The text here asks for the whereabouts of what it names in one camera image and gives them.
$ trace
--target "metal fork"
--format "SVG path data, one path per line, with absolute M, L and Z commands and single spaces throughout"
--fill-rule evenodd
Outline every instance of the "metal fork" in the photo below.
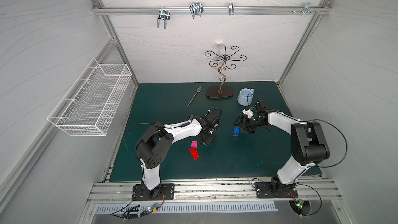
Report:
M 196 93 L 195 93 L 195 95 L 192 97 L 192 99 L 191 99 L 191 101 L 188 103 L 188 105 L 187 105 L 187 107 L 186 108 L 188 108 L 189 107 L 189 105 L 191 104 L 191 102 L 193 101 L 193 98 L 195 98 L 195 96 L 196 96 L 196 94 L 197 93 L 200 93 L 200 91 L 202 90 L 202 86 L 199 86 L 198 87 L 198 89 L 196 90 Z

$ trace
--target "dark green table surface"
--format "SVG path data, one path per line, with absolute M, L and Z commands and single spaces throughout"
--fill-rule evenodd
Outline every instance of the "dark green table surface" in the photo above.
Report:
M 161 179 L 192 179 L 218 177 L 254 177 L 273 176 L 289 159 L 290 135 L 277 127 L 270 130 L 259 128 L 254 134 L 240 133 L 232 136 L 232 122 L 242 114 L 243 106 L 237 102 L 242 88 L 254 88 L 258 100 L 266 100 L 271 109 L 279 109 L 291 115 L 275 82 L 227 82 L 235 90 L 229 99 L 210 100 L 206 89 L 219 85 L 213 82 L 201 83 L 151 83 L 139 84 L 138 91 L 127 121 L 127 127 L 136 123 L 174 124 L 188 120 L 191 114 L 204 115 L 208 109 L 222 109 L 220 127 L 214 132 L 216 138 L 206 147 L 199 145 L 199 158 L 194 160 L 189 151 L 189 137 L 174 143 L 160 165 Z M 202 91 L 196 95 L 186 108 L 196 89 Z M 125 134 L 129 149 L 137 154 L 134 147 L 148 125 L 137 125 Z M 142 178 L 140 162 L 126 149 L 124 140 L 117 152 L 110 181 L 138 181 Z M 319 168 L 311 168 L 308 174 L 320 173 Z

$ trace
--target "white wire basket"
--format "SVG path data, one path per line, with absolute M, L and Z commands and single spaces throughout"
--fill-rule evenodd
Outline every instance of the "white wire basket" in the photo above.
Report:
M 88 73 L 88 77 L 78 79 L 47 118 L 71 136 L 105 136 L 132 77 L 126 64 L 99 64 L 93 60 L 96 66 L 88 65 L 82 73 Z

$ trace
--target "white robotic arm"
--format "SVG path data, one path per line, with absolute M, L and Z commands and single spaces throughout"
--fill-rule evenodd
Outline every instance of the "white robotic arm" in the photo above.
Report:
M 265 101 L 255 103 L 257 116 L 251 110 L 243 111 L 234 125 L 242 132 L 254 133 L 256 128 L 272 125 L 291 135 L 291 157 L 277 172 L 269 185 L 269 191 L 276 197 L 289 197 L 287 192 L 294 188 L 295 180 L 309 168 L 329 158 L 329 149 L 318 122 L 303 122 L 279 110 L 270 110 Z
M 268 123 L 270 125 L 279 127 L 285 132 L 291 134 L 291 125 L 292 124 L 302 124 L 307 125 L 307 122 L 301 122 L 300 120 L 295 120 L 283 112 L 271 112 L 268 114 Z M 290 156 L 289 160 L 285 163 L 285 165 L 278 170 L 277 176 L 281 183 L 285 185 L 293 184 L 294 180 L 302 175 L 306 170 L 311 167 L 314 167 L 315 163 L 307 163 L 306 165 L 301 165 L 297 162 L 293 155 Z
M 161 185 L 160 164 L 164 161 L 170 146 L 191 136 L 198 136 L 203 144 L 210 145 L 215 138 L 212 133 L 218 127 L 219 117 L 220 115 L 209 111 L 203 117 L 191 115 L 191 118 L 184 122 L 166 125 L 157 122 L 148 128 L 135 148 L 141 161 L 142 187 L 149 199 L 158 196 Z
M 202 126 L 196 119 L 184 121 L 181 123 L 176 123 L 176 124 L 165 124 L 165 131 L 170 133 L 173 136 L 173 140 L 171 144 L 174 144 L 175 142 L 191 137 L 191 136 L 197 136 L 202 130 Z M 145 165 L 144 160 L 140 158 L 140 161 L 142 163 L 142 182 L 145 184 L 148 190 L 153 190 L 156 188 L 158 185 L 160 185 L 160 175 L 159 175 L 159 170 L 160 170 L 160 163 L 163 161 L 164 157 L 157 158 L 157 165 L 156 167 L 150 169 Z

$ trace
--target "metal scroll stand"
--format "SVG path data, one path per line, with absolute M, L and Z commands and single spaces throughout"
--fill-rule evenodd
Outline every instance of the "metal scroll stand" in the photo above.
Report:
M 218 73 L 220 75 L 222 75 L 222 77 L 219 78 L 219 81 L 221 81 L 221 85 L 220 86 L 215 86 L 215 87 L 209 87 L 206 90 L 206 95 L 207 97 L 209 97 L 210 99 L 223 99 L 223 98 L 229 98 L 232 97 L 234 95 L 234 89 L 228 85 L 224 85 L 223 84 L 226 82 L 226 76 L 224 74 L 222 74 L 222 71 L 225 71 L 226 68 L 228 69 L 236 69 L 236 65 L 235 64 L 231 64 L 229 67 L 226 64 L 226 61 L 230 60 L 230 61 L 245 61 L 247 59 L 246 56 L 241 55 L 240 60 L 234 60 L 231 59 L 231 56 L 233 56 L 234 54 L 236 54 L 236 52 L 239 51 L 239 47 L 237 46 L 232 46 L 231 47 L 232 50 L 236 50 L 235 53 L 233 53 L 232 55 L 227 55 L 226 54 L 226 47 L 224 46 L 224 55 L 223 56 L 219 56 L 216 53 L 214 53 L 213 51 L 206 51 L 205 52 L 205 56 L 211 56 L 212 53 L 215 54 L 216 56 L 218 56 L 220 59 L 218 60 L 213 60 L 209 62 L 209 65 L 211 67 L 217 67 L 218 66 L 218 61 L 223 61 L 223 63 L 221 64 L 221 66 L 219 66 L 218 68 Z

